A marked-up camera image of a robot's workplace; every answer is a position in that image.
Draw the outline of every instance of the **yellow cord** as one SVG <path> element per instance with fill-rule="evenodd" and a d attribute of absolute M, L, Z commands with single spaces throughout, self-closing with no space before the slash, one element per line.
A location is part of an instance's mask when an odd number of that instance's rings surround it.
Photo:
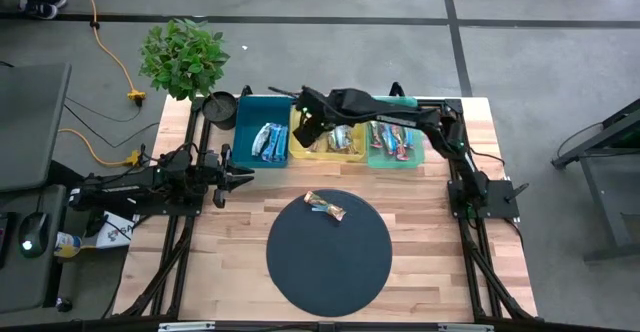
<path fill-rule="evenodd" d="M 101 159 L 100 159 L 100 157 L 98 157 L 98 156 L 96 155 L 96 153 L 95 153 L 95 152 L 93 152 L 93 148 L 91 147 L 91 144 L 89 143 L 89 141 L 87 140 L 87 138 L 86 138 L 85 136 L 83 136 L 83 135 L 82 135 L 82 133 L 80 133 L 80 132 L 78 132 L 78 131 L 76 131 L 76 130 L 74 130 L 74 129 L 71 129 L 71 128 L 62 128 L 62 129 L 59 129 L 59 130 L 58 130 L 58 132 L 69 132 L 69 133 L 73 133 L 73 134 L 75 134 L 76 136 L 78 136 L 78 137 L 82 138 L 82 140 L 84 141 L 84 144 L 86 144 L 86 145 L 87 145 L 87 147 L 89 148 L 89 152 L 91 152 L 91 155 L 93 156 L 93 158 L 94 158 L 96 161 L 98 161 L 100 164 L 102 164 L 102 165 L 105 165 L 105 166 L 107 166 L 107 167 L 119 167 L 119 166 L 126 166 L 126 165 L 129 165 L 129 161 L 128 161 L 128 160 L 125 160 L 125 161 L 122 161 L 122 162 L 105 162 L 105 161 L 101 160 Z"/>
<path fill-rule="evenodd" d="M 94 0 L 91 0 L 91 8 L 93 9 L 93 22 L 95 24 L 98 22 L 98 12 L 96 8 L 96 2 Z M 100 41 L 100 36 L 98 35 L 97 26 L 94 25 L 92 26 L 92 28 L 93 28 L 93 34 L 96 36 L 96 41 L 98 42 L 98 45 L 100 46 L 100 48 L 102 48 L 103 51 L 105 51 L 109 56 L 111 56 L 111 58 L 113 58 L 114 61 L 116 61 L 116 63 L 118 63 L 120 68 L 122 68 L 122 72 L 124 72 L 125 77 L 127 77 L 127 81 L 129 82 L 129 86 L 131 87 L 131 92 L 129 93 L 129 95 L 141 96 L 142 99 L 144 99 L 144 92 L 140 92 L 135 89 L 135 87 L 133 86 L 133 82 L 131 81 L 131 77 L 129 77 L 129 72 L 127 72 L 127 68 L 124 66 L 124 64 L 120 62 L 118 57 L 116 57 L 113 53 L 111 53 L 111 51 L 109 51 L 109 49 L 102 44 L 102 41 Z"/>

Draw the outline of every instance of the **green plant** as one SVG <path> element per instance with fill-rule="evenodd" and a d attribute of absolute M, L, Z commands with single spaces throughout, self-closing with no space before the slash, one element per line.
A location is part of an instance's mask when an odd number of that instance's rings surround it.
<path fill-rule="evenodd" d="M 209 33 L 205 22 L 171 20 L 166 30 L 156 26 L 149 31 L 140 49 L 144 60 L 140 75 L 153 79 L 151 87 L 163 88 L 177 99 L 196 93 L 209 96 L 216 81 L 224 76 L 222 66 L 229 59 L 220 46 L 222 32 Z"/>

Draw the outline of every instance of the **yellow bin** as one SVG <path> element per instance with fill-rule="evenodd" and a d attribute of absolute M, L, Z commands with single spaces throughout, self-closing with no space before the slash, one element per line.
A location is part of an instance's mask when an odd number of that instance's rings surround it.
<path fill-rule="evenodd" d="M 300 124 L 300 112 L 295 108 L 291 108 L 291 115 L 289 120 L 289 152 L 295 158 L 303 159 L 319 159 L 319 160 L 331 160 L 342 162 L 364 162 L 367 155 L 367 129 L 363 124 L 357 124 L 351 131 L 353 137 L 353 145 L 358 151 L 356 154 L 335 153 L 335 152 L 311 152 L 308 149 L 302 147 L 300 142 L 293 135 L 293 131 L 298 128 Z M 327 139 L 321 138 L 318 140 L 318 150 L 327 150 Z"/>

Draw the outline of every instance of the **potted plant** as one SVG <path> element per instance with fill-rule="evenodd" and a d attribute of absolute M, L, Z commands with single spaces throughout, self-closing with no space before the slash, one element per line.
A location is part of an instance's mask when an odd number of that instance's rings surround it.
<path fill-rule="evenodd" d="M 229 59 L 221 45 L 222 32 L 208 32 L 205 22 L 171 20 L 166 29 L 156 26 L 144 39 L 140 74 L 152 79 L 151 87 L 167 90 L 176 100 L 206 97 L 205 117 L 221 129 L 236 123 L 236 99 L 223 91 L 211 92 L 224 76 L 222 66 Z"/>

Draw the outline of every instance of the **computer mouse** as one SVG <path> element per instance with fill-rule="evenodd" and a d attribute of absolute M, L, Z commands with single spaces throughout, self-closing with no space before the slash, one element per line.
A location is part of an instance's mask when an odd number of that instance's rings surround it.
<path fill-rule="evenodd" d="M 48 215 L 34 212 L 25 217 L 18 229 L 20 252 L 27 258 L 39 257 L 47 250 L 49 240 Z"/>

